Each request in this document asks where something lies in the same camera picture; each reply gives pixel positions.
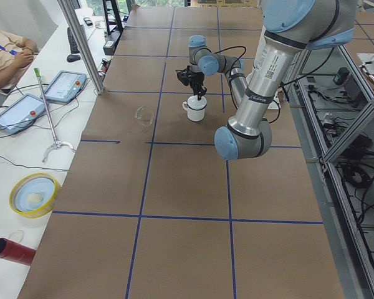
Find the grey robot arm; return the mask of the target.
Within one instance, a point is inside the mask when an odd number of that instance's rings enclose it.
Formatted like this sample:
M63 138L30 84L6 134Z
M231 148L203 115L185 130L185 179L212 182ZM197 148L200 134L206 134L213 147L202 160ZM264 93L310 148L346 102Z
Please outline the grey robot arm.
M225 160L255 158L269 149L272 132L264 118L294 56L326 49L353 37L356 1L268 1L263 10L264 47L250 78L235 57L212 53L204 36L189 38L189 62L205 75L223 73L236 114L218 128L214 144Z

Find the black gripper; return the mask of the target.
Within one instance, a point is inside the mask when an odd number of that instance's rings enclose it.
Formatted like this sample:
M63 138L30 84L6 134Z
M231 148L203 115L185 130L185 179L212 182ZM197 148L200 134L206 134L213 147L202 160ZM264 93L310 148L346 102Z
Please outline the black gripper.
M203 86L204 83L204 73L195 65L187 66L190 73L190 87L193 90L193 95L198 95L198 100L201 100L206 94L206 87Z

